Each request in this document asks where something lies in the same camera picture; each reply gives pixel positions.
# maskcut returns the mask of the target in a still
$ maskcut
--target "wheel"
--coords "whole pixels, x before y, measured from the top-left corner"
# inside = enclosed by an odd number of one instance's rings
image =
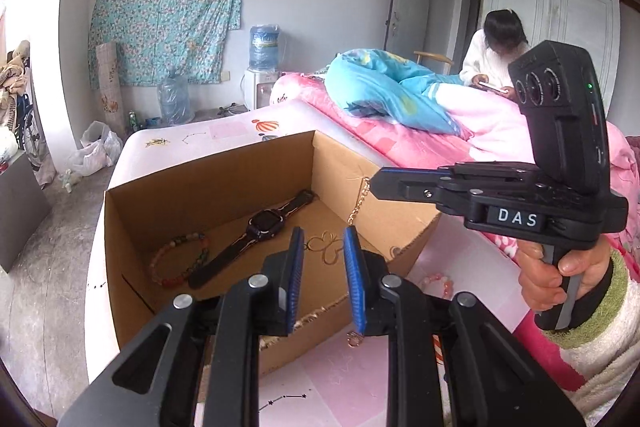
[[[27,153],[27,157],[34,171],[38,171],[42,165],[43,140],[36,123],[33,105],[27,109],[20,133],[18,133],[18,146]]]

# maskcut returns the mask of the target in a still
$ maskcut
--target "hand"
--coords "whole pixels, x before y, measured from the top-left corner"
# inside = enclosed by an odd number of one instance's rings
[[[560,260],[558,268],[542,261],[542,245],[518,240],[516,263],[520,266],[518,282],[527,306],[536,312],[562,304],[566,293],[560,287],[562,276],[584,273],[577,298],[583,297],[602,280],[609,267],[610,247],[601,235],[591,250],[572,250]]]
[[[489,77],[485,74],[476,74],[476,76],[471,79],[471,87],[486,91],[486,87],[481,86],[480,82],[489,82]]]
[[[511,100],[511,102],[515,102],[516,101],[516,90],[513,89],[513,87],[503,87],[501,89],[501,93],[500,96],[503,98],[507,98],[508,100]]]

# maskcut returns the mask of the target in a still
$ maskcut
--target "person's arm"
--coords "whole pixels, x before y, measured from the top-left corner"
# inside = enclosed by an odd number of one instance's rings
[[[584,274],[569,329],[543,334],[558,344],[562,359],[586,380],[570,397],[587,425],[594,426],[640,361],[640,285],[604,236],[592,250],[567,254],[559,270],[542,263],[540,245],[519,241],[518,246],[522,295],[534,311],[564,301],[561,274]]]
[[[482,57],[483,40],[484,32],[478,30],[471,39],[471,44],[469,44],[469,49],[466,52],[465,60],[462,62],[462,69],[460,71],[460,80],[465,83],[465,86],[472,84],[474,76],[482,74],[482,71],[480,71],[480,59]]]

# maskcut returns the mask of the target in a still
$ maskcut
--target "blue container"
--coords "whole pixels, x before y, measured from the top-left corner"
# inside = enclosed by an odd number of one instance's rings
[[[162,121],[181,125],[193,120],[186,76],[169,76],[158,84],[158,102]]]
[[[277,24],[252,26],[249,47],[249,69],[254,71],[277,71],[278,37],[280,27]]]

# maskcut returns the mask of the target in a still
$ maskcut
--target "teal floral fabric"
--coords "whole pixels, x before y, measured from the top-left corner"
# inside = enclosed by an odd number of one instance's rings
[[[220,82],[228,30],[240,28],[242,0],[97,0],[89,30],[91,86],[95,47],[115,41],[123,86],[155,86],[171,73],[194,84]]]

